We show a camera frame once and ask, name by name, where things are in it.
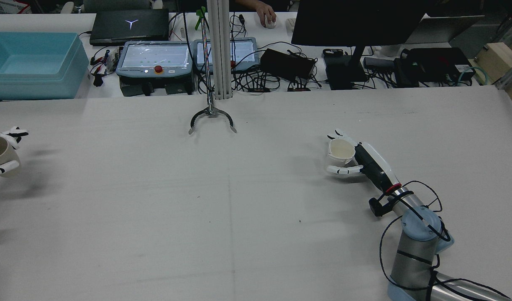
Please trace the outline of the bare person hand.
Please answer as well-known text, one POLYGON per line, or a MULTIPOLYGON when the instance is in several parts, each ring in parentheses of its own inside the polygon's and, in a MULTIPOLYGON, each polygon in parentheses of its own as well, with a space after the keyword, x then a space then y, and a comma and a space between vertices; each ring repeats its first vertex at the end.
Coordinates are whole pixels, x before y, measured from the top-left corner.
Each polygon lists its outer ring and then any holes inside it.
POLYGON ((261 25, 264 28, 275 28, 276 13, 270 5, 260 0, 256 0, 255 10, 259 16, 261 25))

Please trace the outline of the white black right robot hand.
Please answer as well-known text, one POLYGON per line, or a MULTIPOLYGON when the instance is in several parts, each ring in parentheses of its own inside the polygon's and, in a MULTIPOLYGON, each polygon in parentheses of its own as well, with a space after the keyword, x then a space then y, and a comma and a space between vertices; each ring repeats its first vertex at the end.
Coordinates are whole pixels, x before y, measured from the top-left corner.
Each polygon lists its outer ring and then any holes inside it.
POLYGON ((369 143, 352 139, 340 128, 327 134, 327 138, 327 172, 342 176, 361 173, 385 195, 402 187, 388 162, 369 143))

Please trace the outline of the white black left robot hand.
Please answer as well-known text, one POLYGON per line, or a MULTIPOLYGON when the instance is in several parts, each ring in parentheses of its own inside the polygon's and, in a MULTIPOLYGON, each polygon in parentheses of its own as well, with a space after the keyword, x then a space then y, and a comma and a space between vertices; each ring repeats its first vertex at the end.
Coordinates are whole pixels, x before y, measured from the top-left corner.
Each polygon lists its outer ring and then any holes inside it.
POLYGON ((22 137, 28 131, 20 127, 12 127, 0 133, 0 176, 10 178, 21 172, 22 164, 16 153, 22 137))

